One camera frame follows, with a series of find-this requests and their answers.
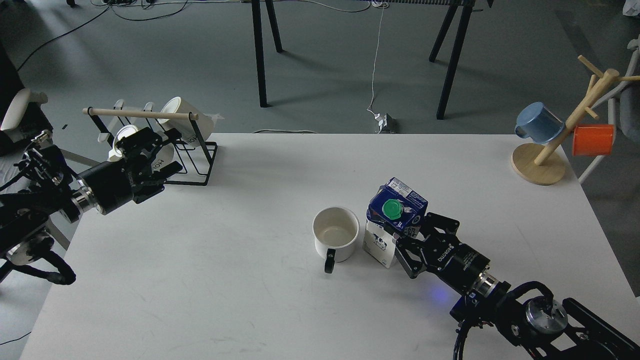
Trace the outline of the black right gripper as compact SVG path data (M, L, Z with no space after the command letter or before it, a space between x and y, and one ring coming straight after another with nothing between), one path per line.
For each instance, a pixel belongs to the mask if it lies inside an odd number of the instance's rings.
M422 239L400 235L395 257L412 280L430 272L462 296L468 296L490 259L457 237L457 219L428 212L420 224Z

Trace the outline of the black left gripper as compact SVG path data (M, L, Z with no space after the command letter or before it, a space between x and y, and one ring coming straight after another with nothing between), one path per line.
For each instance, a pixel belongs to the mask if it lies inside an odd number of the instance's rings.
M155 171L151 161L160 148L172 145L180 137L181 133L174 128L165 131L150 128L118 140L116 146L123 158L101 162L78 174L78 183L90 198L92 207L107 215L126 203L140 204L162 193L167 180L182 171L183 166L173 161Z

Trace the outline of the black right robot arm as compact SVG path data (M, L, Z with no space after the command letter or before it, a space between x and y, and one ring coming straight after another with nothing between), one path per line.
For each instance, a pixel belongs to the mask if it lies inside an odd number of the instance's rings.
M539 281L515 288L489 274L490 260L457 237L459 222L428 212L419 233L406 235L398 226L395 256L414 279L430 272L460 294L450 310L457 321L453 359L461 360L473 327L495 327L534 360L637 360L639 346L573 298L557 301Z

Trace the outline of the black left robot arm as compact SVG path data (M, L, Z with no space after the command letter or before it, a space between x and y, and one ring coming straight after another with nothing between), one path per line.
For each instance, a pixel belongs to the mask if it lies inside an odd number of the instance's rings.
M1 258L5 260L1 278L17 271L52 284L73 284L76 274L52 249L50 215L60 212L75 223L93 208L106 215L128 202L140 204L161 193L168 178L183 167L174 161L155 171L153 162L162 148L180 136L176 129L158 133L144 127L116 141L120 159L76 173L51 141L51 132L42 131L26 147L18 173L7 182L13 185L26 178L30 186L1 195Z

